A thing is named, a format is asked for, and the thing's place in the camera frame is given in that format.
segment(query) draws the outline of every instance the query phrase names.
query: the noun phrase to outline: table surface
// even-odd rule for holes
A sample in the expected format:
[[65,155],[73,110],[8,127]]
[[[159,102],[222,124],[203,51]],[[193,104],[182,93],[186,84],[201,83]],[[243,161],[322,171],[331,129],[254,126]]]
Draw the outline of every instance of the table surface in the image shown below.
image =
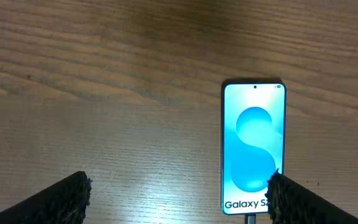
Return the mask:
[[351,0],[0,0],[0,211],[85,170],[85,223],[243,223],[219,204],[235,77],[284,81],[286,175],[358,217]]

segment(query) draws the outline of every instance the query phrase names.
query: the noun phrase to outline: phone bezel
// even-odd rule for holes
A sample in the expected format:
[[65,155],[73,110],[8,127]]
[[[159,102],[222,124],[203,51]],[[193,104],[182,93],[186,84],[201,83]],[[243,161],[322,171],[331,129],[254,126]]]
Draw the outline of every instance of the phone bezel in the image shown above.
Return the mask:
[[222,212],[225,215],[253,215],[267,212],[254,212],[254,213],[235,213],[228,214],[224,211],[224,198],[223,198],[223,180],[224,180],[224,90],[228,85],[232,84],[250,84],[250,85],[258,85],[258,84],[278,84],[283,85],[284,87],[284,124],[283,124],[283,166],[282,166],[282,174],[284,174],[284,153],[285,153],[285,123],[287,118],[287,86],[282,82],[279,78],[236,78],[236,79],[228,79],[224,80],[221,87],[221,208]]

